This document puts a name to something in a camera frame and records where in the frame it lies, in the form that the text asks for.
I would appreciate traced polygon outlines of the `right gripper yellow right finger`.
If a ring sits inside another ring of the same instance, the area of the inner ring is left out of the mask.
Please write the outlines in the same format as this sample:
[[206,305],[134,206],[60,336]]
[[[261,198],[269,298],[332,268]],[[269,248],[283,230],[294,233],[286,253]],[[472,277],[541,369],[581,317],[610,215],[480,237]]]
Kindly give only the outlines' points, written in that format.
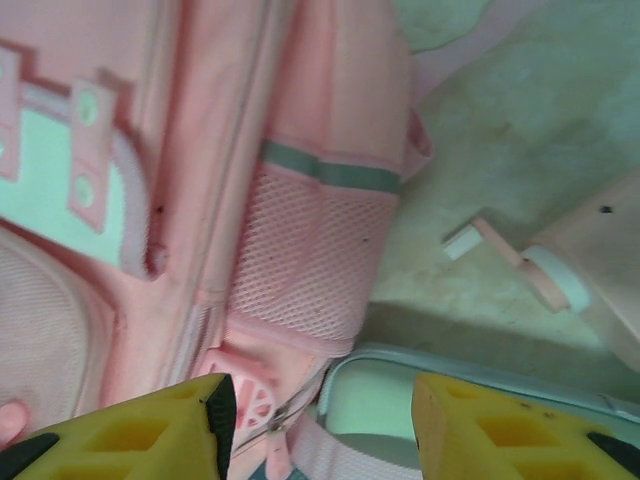
[[605,426],[420,373],[411,415],[426,479],[636,479],[639,450]]

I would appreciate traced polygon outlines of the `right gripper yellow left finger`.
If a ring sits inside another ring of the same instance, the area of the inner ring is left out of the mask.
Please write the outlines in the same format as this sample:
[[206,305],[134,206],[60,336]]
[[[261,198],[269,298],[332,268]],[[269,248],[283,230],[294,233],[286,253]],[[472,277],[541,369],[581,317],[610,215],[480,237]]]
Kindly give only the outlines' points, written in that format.
[[226,373],[41,429],[1,452],[4,479],[224,479],[236,425]]

